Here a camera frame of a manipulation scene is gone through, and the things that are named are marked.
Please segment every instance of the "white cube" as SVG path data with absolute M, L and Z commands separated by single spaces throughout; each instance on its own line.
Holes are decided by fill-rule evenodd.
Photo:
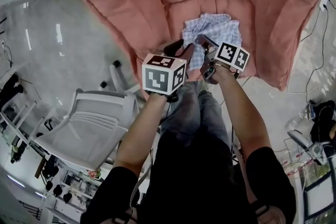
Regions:
M 217 49 L 214 58 L 240 71 L 244 71 L 249 56 L 250 53 L 241 46 L 223 42 Z
M 187 61 L 148 54 L 142 64 L 144 90 L 170 95 L 184 83 Z

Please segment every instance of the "strap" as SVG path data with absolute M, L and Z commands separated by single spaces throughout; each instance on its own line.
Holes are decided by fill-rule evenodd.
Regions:
M 248 202 L 250 204 L 253 204 L 255 201 L 257 201 L 257 197 L 254 195 L 251 187 L 250 187 L 250 184 L 248 182 L 248 179 L 247 179 L 247 174 L 246 174 L 246 165 L 245 165 L 245 161 L 239 151 L 239 149 L 237 148 L 237 146 L 235 144 L 233 144 L 233 150 L 236 154 L 236 157 L 238 159 L 238 162 L 239 162 L 239 165 L 240 165 L 240 170 L 242 171 L 242 175 L 243 175 L 243 179 L 244 179 L 244 182 L 245 182 L 245 188 L 246 188 L 246 195 L 247 195 L 247 199 L 248 199 Z
M 152 165 L 153 165 L 153 149 L 151 149 L 150 156 L 151 156 L 151 164 L 149 165 L 149 167 L 147 168 L 147 171 L 143 174 L 143 176 L 138 180 L 138 182 L 136 183 L 136 185 L 133 189 L 131 199 L 130 199 L 130 208 L 132 208 L 132 202 L 133 202 L 133 199 L 134 199 L 134 197 L 137 193 L 137 190 L 139 189 L 142 182 L 147 178 L 147 175 L 149 174 L 149 171 L 152 168 Z

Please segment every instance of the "shelf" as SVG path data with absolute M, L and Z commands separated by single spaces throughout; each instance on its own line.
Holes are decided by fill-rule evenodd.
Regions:
M 76 188 L 70 187 L 69 185 L 65 184 L 64 182 L 62 182 L 61 184 L 62 184 L 63 186 L 65 186 L 65 187 L 68 187 L 69 189 L 73 190 L 74 192 L 78 193 L 80 196 L 84 196 L 84 197 L 86 197 L 86 198 L 88 198 L 88 199 L 93 199 L 92 196 L 87 195 L 87 194 L 81 192 L 80 190 L 78 190 L 78 189 L 76 189 Z
M 62 202 L 65 203 L 65 201 L 63 200 L 63 198 L 56 197 L 56 199 L 58 199 L 58 200 L 60 200 L 60 201 L 62 201 Z M 71 200 L 70 200 L 69 203 L 67 203 L 67 205 L 71 206 L 73 209 L 75 209 L 75 210 L 77 210 L 77 211 L 80 211 L 80 212 L 82 212 L 82 213 L 85 212 L 85 209 L 80 208 L 80 207 L 78 207 L 77 205 L 72 204 L 72 203 L 71 203 Z

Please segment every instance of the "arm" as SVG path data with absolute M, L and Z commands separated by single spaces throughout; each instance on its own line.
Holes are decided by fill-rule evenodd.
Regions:
M 151 151 L 166 102 L 165 96 L 157 93 L 150 95 L 122 140 L 114 167 L 126 167 L 139 176 L 142 165 Z
M 270 147 L 265 123 L 231 72 L 215 66 L 218 81 L 233 128 L 242 145 L 245 159 L 258 148 Z

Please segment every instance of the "person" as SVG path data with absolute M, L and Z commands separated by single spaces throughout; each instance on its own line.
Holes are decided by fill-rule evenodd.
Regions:
M 241 143 L 250 187 L 258 201 L 277 207 L 286 223 L 292 223 L 295 192 L 271 149 L 265 123 L 229 69 L 215 69 L 213 78 Z M 257 223 L 244 187 L 235 181 L 220 105 L 200 82 L 185 83 L 177 94 L 179 100 L 171 103 L 171 114 L 161 125 L 150 185 L 137 205 L 136 223 Z M 127 219 L 125 212 L 165 104 L 165 96 L 150 95 L 81 223 L 127 223 L 117 221 Z

